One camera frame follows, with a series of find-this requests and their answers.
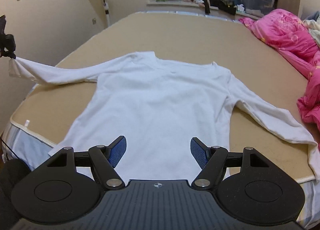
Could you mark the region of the white floral duvet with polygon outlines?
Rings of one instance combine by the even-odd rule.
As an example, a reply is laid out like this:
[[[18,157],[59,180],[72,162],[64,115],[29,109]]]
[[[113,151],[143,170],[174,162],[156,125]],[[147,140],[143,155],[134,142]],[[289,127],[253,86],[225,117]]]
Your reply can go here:
[[[313,37],[316,44],[320,47],[320,16],[319,11],[314,12],[303,21],[309,34]]]

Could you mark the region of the pink floral quilt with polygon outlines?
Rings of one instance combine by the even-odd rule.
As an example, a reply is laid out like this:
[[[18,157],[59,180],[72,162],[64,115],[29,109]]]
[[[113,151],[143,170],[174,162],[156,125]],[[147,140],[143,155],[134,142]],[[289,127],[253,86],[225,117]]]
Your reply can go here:
[[[303,21],[284,9],[273,10],[256,21],[250,18],[239,21],[308,80],[297,107],[303,122],[319,126],[319,45]]]

